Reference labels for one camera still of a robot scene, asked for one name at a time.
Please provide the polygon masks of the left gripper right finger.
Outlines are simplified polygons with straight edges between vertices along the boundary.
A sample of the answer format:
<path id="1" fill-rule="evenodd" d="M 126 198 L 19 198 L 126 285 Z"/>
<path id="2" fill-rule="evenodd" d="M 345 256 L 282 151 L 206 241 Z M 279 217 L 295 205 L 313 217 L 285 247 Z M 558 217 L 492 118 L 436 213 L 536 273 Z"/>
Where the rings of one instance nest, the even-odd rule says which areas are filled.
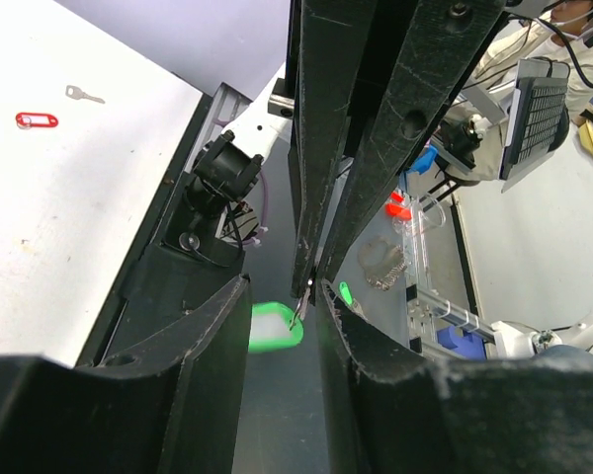
<path id="1" fill-rule="evenodd" d="M 316 286 L 334 473 L 593 473 L 593 355 L 430 360 Z"/>

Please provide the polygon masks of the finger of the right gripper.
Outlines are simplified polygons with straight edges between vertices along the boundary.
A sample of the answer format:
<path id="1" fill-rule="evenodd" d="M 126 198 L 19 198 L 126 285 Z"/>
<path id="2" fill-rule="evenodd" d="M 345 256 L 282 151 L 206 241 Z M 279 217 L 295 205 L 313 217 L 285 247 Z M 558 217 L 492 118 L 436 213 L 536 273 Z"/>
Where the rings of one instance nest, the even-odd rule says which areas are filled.
<path id="1" fill-rule="evenodd" d="M 418 2 L 369 136 L 352 164 L 325 243 L 320 275 L 333 280 L 345 255 L 425 144 L 504 11 L 501 1 Z"/>
<path id="2" fill-rule="evenodd" d="M 305 294 L 316 262 L 376 1 L 293 1 L 287 87 L 294 98 L 289 169 L 296 245 L 292 296 Z"/>

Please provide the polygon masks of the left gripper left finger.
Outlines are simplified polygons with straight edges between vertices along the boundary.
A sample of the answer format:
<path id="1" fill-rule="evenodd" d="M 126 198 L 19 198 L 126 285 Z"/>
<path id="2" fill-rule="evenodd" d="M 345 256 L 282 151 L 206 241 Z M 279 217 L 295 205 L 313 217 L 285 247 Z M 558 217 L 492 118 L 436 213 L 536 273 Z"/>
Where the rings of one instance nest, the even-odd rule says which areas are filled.
<path id="1" fill-rule="evenodd" d="M 249 280 L 98 366 L 0 356 L 0 473 L 227 473 Z"/>

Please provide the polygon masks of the green key tag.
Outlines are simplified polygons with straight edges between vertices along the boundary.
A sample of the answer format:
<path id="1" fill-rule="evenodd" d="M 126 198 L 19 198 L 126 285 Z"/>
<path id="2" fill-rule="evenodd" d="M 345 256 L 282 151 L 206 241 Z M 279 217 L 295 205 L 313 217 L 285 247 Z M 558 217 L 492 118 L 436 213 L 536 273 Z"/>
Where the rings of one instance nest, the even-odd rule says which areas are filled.
<path id="1" fill-rule="evenodd" d="M 281 302 L 256 303 L 252 306 L 248 352 L 261 354 L 298 346 L 304 335 L 294 311 Z"/>

